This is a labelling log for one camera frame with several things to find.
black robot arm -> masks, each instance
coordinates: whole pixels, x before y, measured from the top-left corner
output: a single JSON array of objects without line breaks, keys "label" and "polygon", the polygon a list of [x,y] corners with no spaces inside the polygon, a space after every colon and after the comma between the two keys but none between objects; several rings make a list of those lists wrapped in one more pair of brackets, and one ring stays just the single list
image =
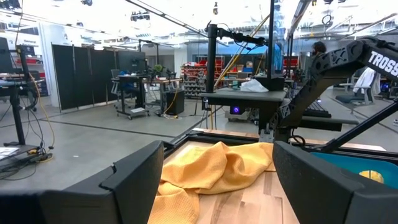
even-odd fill
[{"label": "black robot arm", "polygon": [[290,102],[286,101],[270,121],[274,132],[278,129],[296,128],[303,112],[329,86],[341,83],[358,69],[368,66],[381,75],[398,81],[398,48],[394,43],[374,37],[350,42],[346,47],[321,54],[310,68],[310,79]]}]

lab floor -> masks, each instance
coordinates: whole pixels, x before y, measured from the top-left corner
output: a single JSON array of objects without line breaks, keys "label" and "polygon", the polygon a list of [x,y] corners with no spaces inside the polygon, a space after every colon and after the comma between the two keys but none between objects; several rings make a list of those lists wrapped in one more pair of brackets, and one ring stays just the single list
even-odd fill
[{"label": "lab floor", "polygon": [[[341,113],[349,113],[349,109],[333,100],[336,95],[342,94],[344,91],[328,90],[322,95],[322,101],[332,103]],[[55,133],[55,145],[52,151],[54,158],[36,167],[26,167],[10,177],[19,179],[35,172],[29,178],[17,181],[0,180],[0,189],[64,189],[99,172],[110,166],[112,162],[152,141],[172,141],[192,128],[206,128],[206,122],[202,119],[203,112],[200,110],[200,101],[198,101],[195,114],[196,102],[193,99],[185,100],[185,111],[180,114],[179,119],[160,118],[154,114],[157,108],[153,107],[151,116],[136,117],[130,121],[125,116],[117,117],[113,105],[60,113],[58,108],[50,105],[49,98],[43,98],[44,107]],[[391,102],[377,100],[375,105],[357,108],[355,116],[362,121],[389,103]],[[8,106],[8,102],[0,101],[0,119],[7,111]],[[229,111],[229,108],[219,108],[216,112],[217,129],[257,133],[257,126],[252,123],[228,122],[224,117],[224,111]],[[49,124],[39,106],[35,115],[39,119],[47,147],[52,143]],[[24,131],[27,134],[27,144],[38,144],[40,139],[32,132],[31,127],[28,128],[27,113],[23,111],[21,116]],[[398,118],[398,114],[392,115],[353,139],[352,142],[379,145],[388,151],[398,152],[396,147],[398,146],[398,127],[392,124],[396,118]],[[39,126],[32,114],[29,115],[29,119],[35,132],[40,134]],[[343,125],[343,130],[340,133],[299,128],[295,134],[308,139],[329,140],[353,127],[352,125]],[[14,119],[11,109],[9,109],[4,118],[0,120],[0,142],[15,140]]]}]

computer monitor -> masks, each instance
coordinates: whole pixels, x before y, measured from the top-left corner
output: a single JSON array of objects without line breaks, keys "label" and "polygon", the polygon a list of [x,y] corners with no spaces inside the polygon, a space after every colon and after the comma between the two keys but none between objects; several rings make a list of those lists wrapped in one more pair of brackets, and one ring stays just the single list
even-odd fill
[{"label": "computer monitor", "polygon": [[0,73],[14,73],[7,39],[0,37]]}]

yellow cloth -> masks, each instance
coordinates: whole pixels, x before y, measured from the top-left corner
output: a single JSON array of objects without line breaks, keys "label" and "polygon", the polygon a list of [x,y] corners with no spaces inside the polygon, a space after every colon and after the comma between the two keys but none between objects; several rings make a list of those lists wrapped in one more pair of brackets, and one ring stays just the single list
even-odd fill
[{"label": "yellow cloth", "polygon": [[150,224],[194,224],[198,194],[219,194],[250,186],[264,171],[275,171],[273,144],[196,147],[163,167]]}]

